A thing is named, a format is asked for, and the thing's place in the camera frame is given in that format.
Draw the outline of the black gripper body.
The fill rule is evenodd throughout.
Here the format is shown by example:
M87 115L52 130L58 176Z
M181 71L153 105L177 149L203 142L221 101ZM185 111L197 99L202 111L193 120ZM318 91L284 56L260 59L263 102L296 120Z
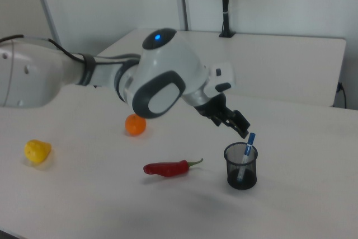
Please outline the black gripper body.
M227 118L232 116L232 111L226 107L226 96L223 93L213 97L203 105L196 106L195 109L201 116L207 118Z

